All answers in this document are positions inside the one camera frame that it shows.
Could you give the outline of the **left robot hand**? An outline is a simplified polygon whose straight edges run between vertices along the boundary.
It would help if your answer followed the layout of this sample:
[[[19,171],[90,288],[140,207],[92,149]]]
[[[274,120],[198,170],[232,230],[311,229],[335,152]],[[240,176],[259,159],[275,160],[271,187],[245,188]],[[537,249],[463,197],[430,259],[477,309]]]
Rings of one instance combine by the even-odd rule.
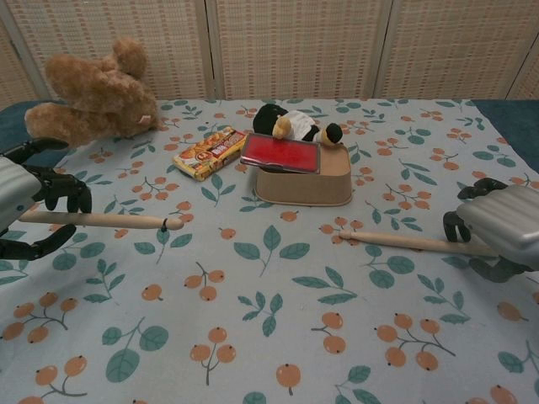
[[[45,150],[62,150],[65,141],[38,138],[26,141],[1,154],[1,233],[35,203],[43,201],[53,211],[61,197],[67,199],[69,213],[90,213],[92,195],[88,186],[71,174],[59,174],[49,167],[32,166],[26,161]],[[1,258],[33,261],[53,253],[75,233],[73,224],[62,226],[46,239],[28,244],[1,239]]]

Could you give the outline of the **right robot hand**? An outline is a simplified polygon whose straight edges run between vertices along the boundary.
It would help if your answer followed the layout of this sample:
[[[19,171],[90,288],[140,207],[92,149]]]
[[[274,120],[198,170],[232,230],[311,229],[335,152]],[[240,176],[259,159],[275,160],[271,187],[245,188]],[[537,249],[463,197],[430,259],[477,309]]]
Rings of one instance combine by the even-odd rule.
[[[481,178],[461,189],[457,198],[462,204],[443,215],[446,239],[470,242],[477,237],[499,256],[493,265],[471,258],[471,269],[494,283],[538,270],[537,191]]]

